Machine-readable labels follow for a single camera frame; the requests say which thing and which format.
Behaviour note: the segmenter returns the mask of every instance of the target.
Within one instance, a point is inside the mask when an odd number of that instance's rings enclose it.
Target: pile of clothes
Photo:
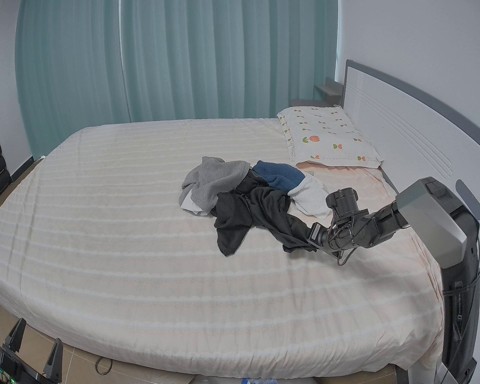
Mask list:
[[[267,228],[286,252],[316,251],[307,242],[310,228],[287,213],[290,202],[319,219],[330,211],[325,186],[288,164],[258,161],[251,168],[246,161],[204,156],[181,187],[181,208],[197,216],[216,217],[217,244],[225,256],[235,253],[251,227]]]

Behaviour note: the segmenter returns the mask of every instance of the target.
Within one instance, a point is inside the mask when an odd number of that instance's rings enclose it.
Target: white pillow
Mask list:
[[[383,161],[341,107],[290,107],[277,116],[294,165],[378,168]]]

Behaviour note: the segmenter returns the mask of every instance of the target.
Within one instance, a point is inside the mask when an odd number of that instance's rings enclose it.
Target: black clothing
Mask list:
[[[229,256],[240,247],[252,226],[265,227],[283,244],[285,252],[295,249],[316,251],[307,242],[309,228],[299,218],[287,213],[290,197],[287,191],[268,187],[268,183],[250,170],[238,187],[218,194],[212,214],[220,251]]]

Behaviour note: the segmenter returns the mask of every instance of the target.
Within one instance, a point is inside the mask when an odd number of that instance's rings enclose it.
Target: white headboard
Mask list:
[[[384,158],[395,189],[433,176],[480,220],[480,127],[420,89],[351,60],[343,94],[343,109]]]

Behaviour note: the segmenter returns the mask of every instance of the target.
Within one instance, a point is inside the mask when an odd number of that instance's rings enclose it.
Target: bed sheet wrinkle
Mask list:
[[[411,229],[342,268],[320,251],[284,253],[262,228],[225,258],[215,218],[178,206],[202,156],[288,162],[276,119],[72,135],[0,207],[0,304],[64,343],[177,372],[295,378],[436,362],[441,278]],[[378,170],[299,168],[329,190],[355,188],[361,208],[392,200]]]

